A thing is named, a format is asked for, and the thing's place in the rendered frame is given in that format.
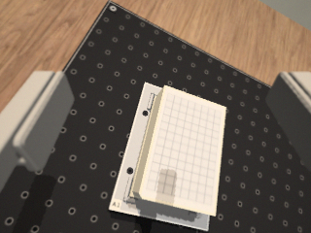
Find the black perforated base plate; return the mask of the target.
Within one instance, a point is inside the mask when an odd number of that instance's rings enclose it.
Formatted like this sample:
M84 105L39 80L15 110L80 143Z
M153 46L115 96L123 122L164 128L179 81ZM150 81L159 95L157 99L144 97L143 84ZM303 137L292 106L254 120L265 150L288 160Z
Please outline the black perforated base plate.
M271 86L108 0L63 68L75 101L41 172L16 166L0 233L311 233L311 172ZM109 210L144 83L225 108L209 230Z

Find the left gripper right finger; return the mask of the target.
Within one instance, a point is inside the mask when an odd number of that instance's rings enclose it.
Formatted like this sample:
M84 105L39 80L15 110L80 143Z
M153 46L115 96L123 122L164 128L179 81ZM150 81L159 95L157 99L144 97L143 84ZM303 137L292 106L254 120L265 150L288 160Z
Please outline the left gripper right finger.
M280 72L265 102L311 172L311 73Z

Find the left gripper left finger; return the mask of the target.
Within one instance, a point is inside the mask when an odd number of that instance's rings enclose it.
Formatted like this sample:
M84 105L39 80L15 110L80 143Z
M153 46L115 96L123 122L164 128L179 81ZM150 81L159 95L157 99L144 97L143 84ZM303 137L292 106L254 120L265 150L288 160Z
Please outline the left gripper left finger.
M74 96L62 71L34 71L0 114L0 192L16 166L45 167Z

